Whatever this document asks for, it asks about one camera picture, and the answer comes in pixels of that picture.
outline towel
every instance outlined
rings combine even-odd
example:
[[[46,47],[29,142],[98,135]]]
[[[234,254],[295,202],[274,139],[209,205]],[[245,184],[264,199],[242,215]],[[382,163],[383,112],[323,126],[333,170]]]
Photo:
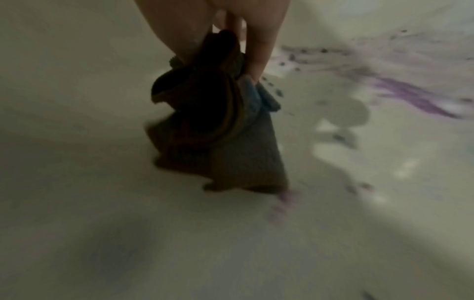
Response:
[[[161,169],[204,176],[203,188],[280,194],[288,189],[270,112],[280,104],[249,76],[237,37],[210,34],[193,63],[174,57],[152,86],[152,102],[175,111],[146,127]]]

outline purple paint smear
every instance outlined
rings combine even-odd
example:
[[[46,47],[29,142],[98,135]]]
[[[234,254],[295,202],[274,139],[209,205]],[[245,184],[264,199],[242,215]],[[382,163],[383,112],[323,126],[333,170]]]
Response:
[[[428,114],[461,119],[461,116],[436,106],[431,99],[439,98],[439,96],[427,90],[390,78],[378,78],[378,80],[378,83],[375,84],[376,87],[390,91],[393,97],[404,100]]]

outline folded fabric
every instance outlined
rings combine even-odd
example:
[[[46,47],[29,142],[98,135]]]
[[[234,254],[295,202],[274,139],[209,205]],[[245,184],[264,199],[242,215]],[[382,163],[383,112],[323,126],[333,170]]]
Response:
[[[237,37],[221,31],[207,37],[195,61],[172,70],[152,87],[152,101],[175,112],[146,132],[159,151],[159,168],[212,180],[208,191],[242,188],[279,194],[288,189],[270,112],[280,104],[250,77]]]

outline white surface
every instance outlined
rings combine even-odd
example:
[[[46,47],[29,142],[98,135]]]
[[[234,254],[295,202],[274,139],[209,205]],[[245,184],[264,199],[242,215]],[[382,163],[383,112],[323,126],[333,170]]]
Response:
[[[0,3],[0,299],[474,299],[474,9],[358,3],[294,1],[268,68],[290,208],[153,167],[171,53],[131,1]]]

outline skin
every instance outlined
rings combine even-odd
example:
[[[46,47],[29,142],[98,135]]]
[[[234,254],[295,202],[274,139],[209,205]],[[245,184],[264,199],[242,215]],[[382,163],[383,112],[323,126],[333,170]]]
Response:
[[[184,63],[192,62],[214,23],[242,39],[244,74],[257,83],[270,59],[289,0],[135,0],[156,36]]]

